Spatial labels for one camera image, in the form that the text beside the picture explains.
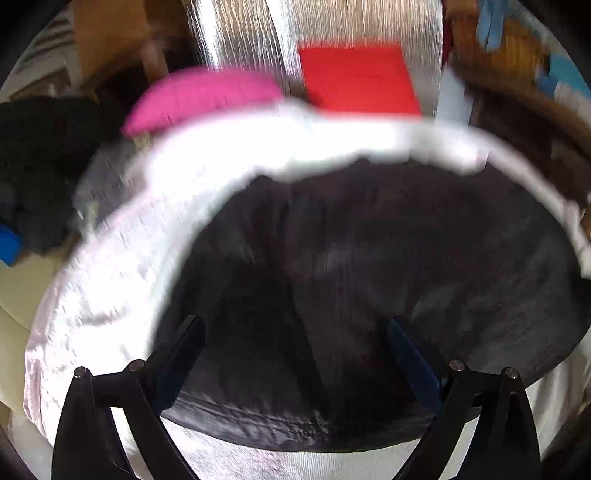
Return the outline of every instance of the pink pillow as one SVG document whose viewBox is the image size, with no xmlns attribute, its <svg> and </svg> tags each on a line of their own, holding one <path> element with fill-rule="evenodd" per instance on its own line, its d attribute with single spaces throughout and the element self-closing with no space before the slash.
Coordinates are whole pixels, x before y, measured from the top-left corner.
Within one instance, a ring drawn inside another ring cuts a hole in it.
<svg viewBox="0 0 591 480">
<path fill-rule="evenodd" d="M 193 67 L 152 85 L 134 105 L 121 131 L 133 137 L 215 110 L 273 103 L 282 97 L 281 89 L 269 75 Z"/>
</svg>

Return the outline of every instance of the blue object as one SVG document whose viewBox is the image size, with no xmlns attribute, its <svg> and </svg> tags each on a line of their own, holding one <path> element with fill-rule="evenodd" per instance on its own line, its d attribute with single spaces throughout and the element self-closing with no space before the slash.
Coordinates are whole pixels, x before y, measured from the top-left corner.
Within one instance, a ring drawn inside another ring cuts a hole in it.
<svg viewBox="0 0 591 480">
<path fill-rule="evenodd" d="M 417 400 L 437 414 L 443 408 L 441 381 L 417 345 L 394 318 L 388 324 L 388 341 Z"/>
<path fill-rule="evenodd" d="M 476 39 L 485 51 L 498 50 L 509 0 L 478 0 L 478 9 L 480 16 L 476 26 Z"/>
<path fill-rule="evenodd" d="M 20 250 L 19 236 L 4 225 L 0 225 L 0 260 L 10 267 L 17 259 Z"/>
<path fill-rule="evenodd" d="M 591 90 L 570 59 L 557 53 L 550 54 L 550 76 L 565 83 L 591 99 Z"/>
<path fill-rule="evenodd" d="M 536 77 L 535 82 L 543 94 L 550 98 L 554 97 L 554 92 L 556 92 L 556 87 L 558 86 L 558 80 L 541 74 Z"/>
</svg>

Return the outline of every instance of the metal rivet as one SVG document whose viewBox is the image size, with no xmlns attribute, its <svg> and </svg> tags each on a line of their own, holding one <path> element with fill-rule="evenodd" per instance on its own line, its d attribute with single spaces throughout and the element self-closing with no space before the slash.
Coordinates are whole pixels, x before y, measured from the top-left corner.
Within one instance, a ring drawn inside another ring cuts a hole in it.
<svg viewBox="0 0 591 480">
<path fill-rule="evenodd" d="M 139 372 L 140 370 L 143 369 L 144 365 L 145 365 L 145 361 L 144 360 L 133 360 L 128 366 L 128 370 L 130 372 Z"/>
<path fill-rule="evenodd" d="M 507 377 L 512 378 L 514 380 L 519 376 L 519 372 L 513 367 L 508 367 L 508 368 L 505 368 L 505 375 L 507 375 Z"/>
<path fill-rule="evenodd" d="M 78 367 L 74 370 L 74 378 L 80 378 L 87 372 L 86 367 Z"/>
<path fill-rule="evenodd" d="M 452 360 L 449 362 L 449 368 L 451 368 L 453 371 L 461 372 L 466 368 L 466 364 L 461 360 Z"/>
</svg>

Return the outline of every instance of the black garment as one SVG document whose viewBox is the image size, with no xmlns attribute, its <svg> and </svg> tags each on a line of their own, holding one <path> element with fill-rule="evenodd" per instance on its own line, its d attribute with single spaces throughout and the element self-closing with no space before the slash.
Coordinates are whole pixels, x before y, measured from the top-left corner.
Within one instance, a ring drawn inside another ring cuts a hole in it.
<svg viewBox="0 0 591 480">
<path fill-rule="evenodd" d="M 163 416 L 270 450 L 411 440 L 431 417 L 388 350 L 391 316 L 444 358 L 531 384 L 587 331 L 589 287 L 561 226 L 491 166 L 259 177 L 196 239 L 164 313 L 158 340 L 198 314 L 206 347 Z"/>
<path fill-rule="evenodd" d="M 87 99 L 0 103 L 0 222 L 43 253 L 63 242 L 72 193 L 100 144 L 120 123 Z"/>
</svg>

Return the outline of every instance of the white sheet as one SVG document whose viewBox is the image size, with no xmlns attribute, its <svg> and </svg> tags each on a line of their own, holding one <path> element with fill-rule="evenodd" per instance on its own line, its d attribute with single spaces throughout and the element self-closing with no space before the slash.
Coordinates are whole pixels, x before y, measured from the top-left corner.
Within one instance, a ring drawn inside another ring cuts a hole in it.
<svg viewBox="0 0 591 480">
<path fill-rule="evenodd" d="M 321 116 L 292 100 L 222 113 L 170 131 L 136 159 L 128 173 L 135 197 L 77 249 L 47 290 L 25 353 L 28 418 L 53 444 L 75 367 L 99 375 L 148 356 L 187 248 L 234 192 L 260 173 L 293 179 L 340 167 L 359 154 L 386 161 L 411 155 L 459 174 L 477 173 L 488 159 L 561 222 L 590 276 L 591 250 L 578 228 L 577 207 L 485 132 L 416 119 Z M 528 389 L 542 452 L 585 401 L 590 365 L 588 334 L 568 360 Z M 149 478 L 121 412 L 116 422 L 132 463 Z M 347 455 L 266 452 L 164 424 L 202 479 L 390 479 L 415 444 Z M 461 464 L 473 427 L 465 429 L 445 478 Z"/>
</svg>

